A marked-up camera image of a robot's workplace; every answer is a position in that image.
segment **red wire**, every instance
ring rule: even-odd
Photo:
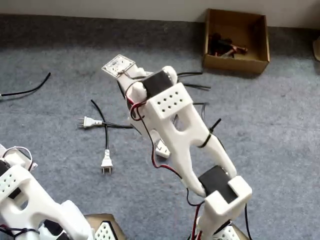
[[[138,118],[138,119],[132,118],[132,119],[135,120],[135,121],[141,121],[141,122],[142,122],[142,124],[143,124],[143,126],[144,126],[144,128],[145,128],[145,130],[146,130],[146,132],[147,132],[147,134],[148,134],[148,136],[149,136],[149,138],[150,138],[150,141],[151,141],[151,143],[152,143],[151,159],[152,159],[152,164],[153,164],[153,166],[154,166],[156,169],[159,169],[159,168],[168,169],[168,170],[170,170],[171,172],[175,173],[180,179],[182,179],[182,177],[180,176],[180,174],[179,174],[176,170],[174,170],[171,166],[169,166],[169,165],[167,165],[167,164],[161,164],[161,165],[157,165],[157,164],[156,164],[156,159],[155,159],[155,145],[154,145],[154,143],[153,143],[153,140],[152,140],[152,137],[151,137],[151,135],[150,135],[150,132],[149,132],[147,126],[146,126],[146,123],[145,123],[145,121],[143,120],[143,117],[141,116],[141,114],[140,114],[140,112],[139,112],[139,108],[140,108],[142,105],[144,105],[144,104],[146,104],[146,102],[140,102],[140,103],[134,104],[134,105],[132,106],[130,112],[132,113],[132,111],[136,108],[136,113],[138,114],[139,118]]]
[[[199,214],[199,209],[200,209],[200,207],[201,207],[201,205],[202,205],[203,203],[204,203],[204,202],[200,203],[198,206],[196,206],[196,209],[195,209],[193,227],[192,227],[192,232],[191,232],[191,240],[195,239],[197,218],[198,218],[198,214]]]
[[[8,227],[7,225],[5,225],[5,224],[1,224],[1,225],[0,225],[0,228],[8,229],[9,227]]]
[[[198,237],[196,238],[196,240],[201,240],[201,235],[202,235],[202,231],[198,233]]]

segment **cardboard box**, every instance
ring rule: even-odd
[[[209,35],[218,33],[222,39],[248,48],[243,55],[231,57],[210,55]],[[208,9],[205,21],[203,67],[260,74],[270,62],[267,21],[265,15]]]
[[[85,215],[85,219],[89,222],[90,226],[94,229],[95,232],[98,230],[100,224],[103,221],[110,221],[118,240],[126,239],[124,232],[122,231],[121,227],[118,225],[115,217],[112,214],[89,214]],[[239,228],[237,228],[237,226],[235,226],[234,224],[232,224],[232,226],[240,240],[249,240],[249,238],[247,238],[246,235]]]

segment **white plug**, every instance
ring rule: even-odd
[[[156,146],[155,154],[165,159],[167,159],[170,156],[170,151],[165,145],[165,143],[162,141],[162,139],[160,139],[160,141],[158,142],[158,145]]]
[[[109,149],[106,149],[104,150],[104,158],[101,163],[101,171],[103,174],[105,174],[105,172],[109,172],[109,174],[111,174],[113,167],[114,166],[112,165],[110,158],[110,151]]]
[[[78,126],[81,128],[90,128],[92,126],[102,126],[103,122],[101,120],[95,120],[91,117],[85,116],[84,118],[79,118],[81,121]]]

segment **white plastic bracket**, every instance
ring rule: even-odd
[[[210,237],[220,226],[237,218],[252,196],[251,187],[241,176],[232,178],[228,185],[237,195],[232,202],[227,203],[218,191],[214,191],[204,200],[203,213],[198,221],[203,240],[211,239]]]
[[[226,226],[220,232],[212,235],[212,240],[240,240],[232,226]]]
[[[99,229],[94,234],[95,240],[117,240],[116,235],[109,222],[101,223]]]
[[[155,154],[157,154],[158,156],[161,156],[165,159],[169,158],[169,156],[170,156],[170,151],[167,148],[167,146],[165,145],[165,143],[162,141],[162,139],[160,139],[160,141],[158,142],[158,144],[156,146]]]
[[[17,188],[28,200],[24,209],[14,199],[8,197]],[[12,166],[0,177],[0,212],[6,224],[12,228],[38,229],[40,222],[48,219],[60,224],[73,239],[88,239],[88,233],[83,228],[78,228],[73,216],[65,212],[31,173],[19,165]],[[35,232],[27,232],[17,239],[36,240],[39,239],[39,235]]]
[[[192,169],[190,146],[201,146],[210,132],[193,106],[184,85],[175,84],[150,98],[144,111],[149,118],[148,129],[156,130],[162,137],[171,152],[174,168],[192,191],[205,197],[205,190]],[[175,115],[182,121],[184,130],[177,130],[172,123],[171,118]],[[217,137],[211,135],[203,149],[215,157],[215,163],[224,168],[230,178],[237,175],[235,166]]]

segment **power cord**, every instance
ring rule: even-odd
[[[99,112],[102,120],[106,122],[105,115],[102,113],[100,107],[96,104],[94,100],[91,99],[91,102],[95,106],[96,110]],[[105,149],[109,149],[109,133],[108,133],[108,126],[106,124],[104,125],[104,129],[105,129]]]
[[[110,121],[102,121],[102,120],[96,120],[91,117],[84,116],[84,118],[79,118],[80,122],[78,123],[78,126],[80,128],[91,128],[91,127],[102,127],[104,125],[107,125],[109,128],[114,129],[133,129],[134,127],[132,125],[122,125],[113,123]]]
[[[99,112],[103,122],[107,122],[105,115],[102,113],[100,107],[96,104],[96,102],[94,100],[91,99],[91,102],[93,103],[93,105],[95,106],[97,111]],[[104,126],[104,130],[105,130],[105,149],[104,149],[104,158],[102,159],[102,163],[101,163],[101,171],[103,174],[105,174],[105,171],[107,171],[107,172],[109,172],[109,174],[111,174],[114,166],[113,166],[111,158],[110,158],[108,125],[104,124],[103,126]]]
[[[0,98],[1,97],[15,96],[15,95],[28,94],[28,93],[31,93],[31,92],[35,92],[35,91],[39,90],[46,83],[46,81],[49,79],[50,76],[51,76],[51,72],[48,73],[48,75],[45,77],[45,79],[42,81],[42,83],[40,83],[39,86],[37,86],[37,87],[35,87],[33,89],[30,89],[30,90],[27,90],[27,91],[12,92],[12,93],[0,93]]]

